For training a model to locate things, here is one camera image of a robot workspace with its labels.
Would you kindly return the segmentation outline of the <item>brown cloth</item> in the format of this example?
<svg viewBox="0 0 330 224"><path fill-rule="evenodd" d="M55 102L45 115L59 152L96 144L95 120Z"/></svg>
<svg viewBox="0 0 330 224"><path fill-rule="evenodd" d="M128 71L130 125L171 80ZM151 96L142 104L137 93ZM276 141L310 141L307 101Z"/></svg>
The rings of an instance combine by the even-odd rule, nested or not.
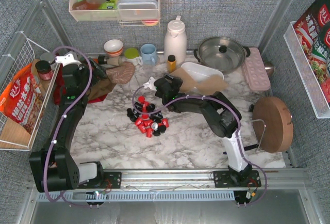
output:
<svg viewBox="0 0 330 224"><path fill-rule="evenodd" d="M107 95L112 92L113 88L116 86L115 83L112 83L109 79L102 79L93 86L90 86L86 94L88 100L94 100L101 96Z"/></svg>

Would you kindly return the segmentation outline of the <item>white plastic storage basket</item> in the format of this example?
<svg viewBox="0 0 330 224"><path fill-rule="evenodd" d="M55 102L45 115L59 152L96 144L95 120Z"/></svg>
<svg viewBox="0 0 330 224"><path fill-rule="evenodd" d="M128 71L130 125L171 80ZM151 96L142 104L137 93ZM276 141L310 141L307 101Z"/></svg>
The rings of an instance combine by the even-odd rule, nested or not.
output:
<svg viewBox="0 0 330 224"><path fill-rule="evenodd" d="M201 83L212 76L219 76L224 80L224 75L221 71L206 67L193 62L185 62L181 68L188 74L187 80L190 83Z"/></svg>

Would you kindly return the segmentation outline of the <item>brown cardboard piece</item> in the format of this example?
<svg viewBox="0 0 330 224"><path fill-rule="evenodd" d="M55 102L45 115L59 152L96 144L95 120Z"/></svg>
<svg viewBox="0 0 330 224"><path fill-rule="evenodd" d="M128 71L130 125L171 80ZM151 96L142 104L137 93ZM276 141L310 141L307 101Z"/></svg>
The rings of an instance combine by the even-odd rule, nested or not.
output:
<svg viewBox="0 0 330 224"><path fill-rule="evenodd" d="M179 68L170 75L178 77L183 81L179 91L183 93L195 92L203 95L211 95L216 91L223 91L228 87L228 83L223 79L223 75L215 70L206 74L198 74L197 78L192 77L185 69Z"/></svg>

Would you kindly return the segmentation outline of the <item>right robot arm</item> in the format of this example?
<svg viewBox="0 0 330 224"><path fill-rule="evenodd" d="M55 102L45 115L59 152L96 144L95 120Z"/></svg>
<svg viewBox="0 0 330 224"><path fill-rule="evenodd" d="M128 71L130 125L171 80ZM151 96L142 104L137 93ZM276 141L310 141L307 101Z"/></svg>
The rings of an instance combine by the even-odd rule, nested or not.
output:
<svg viewBox="0 0 330 224"><path fill-rule="evenodd" d="M240 138L240 112L221 92L207 96L187 95L179 91L182 84L180 78L167 74L155 80L155 96L162 99L162 104L169 111L203 115L213 133L222 138L228 156L231 183L244 186L252 172L252 165L245 157Z"/></svg>

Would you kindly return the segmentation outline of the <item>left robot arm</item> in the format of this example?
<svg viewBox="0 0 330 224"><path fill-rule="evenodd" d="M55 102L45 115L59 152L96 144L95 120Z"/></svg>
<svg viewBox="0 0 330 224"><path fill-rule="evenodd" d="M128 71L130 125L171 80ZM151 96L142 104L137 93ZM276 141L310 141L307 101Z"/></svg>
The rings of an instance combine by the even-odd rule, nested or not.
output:
<svg viewBox="0 0 330 224"><path fill-rule="evenodd" d="M56 126L44 147L32 152L30 168L38 192L76 189L80 183L99 186L104 172L100 162L77 165L70 154L76 127L88 103L90 68L88 65L69 64L62 68L65 94L61 96Z"/></svg>

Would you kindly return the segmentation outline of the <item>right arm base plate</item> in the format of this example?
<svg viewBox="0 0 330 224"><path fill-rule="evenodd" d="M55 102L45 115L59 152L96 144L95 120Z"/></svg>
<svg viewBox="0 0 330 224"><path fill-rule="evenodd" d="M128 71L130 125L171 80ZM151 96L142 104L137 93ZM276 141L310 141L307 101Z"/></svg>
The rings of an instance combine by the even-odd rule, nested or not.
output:
<svg viewBox="0 0 330 224"><path fill-rule="evenodd" d="M259 172L252 170L246 175L229 170L213 171L215 188L261 187Z"/></svg>

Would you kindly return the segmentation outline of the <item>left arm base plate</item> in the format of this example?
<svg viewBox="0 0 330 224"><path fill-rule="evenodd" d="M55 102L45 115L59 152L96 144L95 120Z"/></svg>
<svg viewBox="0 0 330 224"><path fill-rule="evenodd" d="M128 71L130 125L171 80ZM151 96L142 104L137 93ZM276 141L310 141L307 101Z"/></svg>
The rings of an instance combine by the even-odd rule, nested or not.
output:
<svg viewBox="0 0 330 224"><path fill-rule="evenodd" d="M105 171L103 176L97 176L78 186L82 189L120 189L122 173L119 171Z"/></svg>

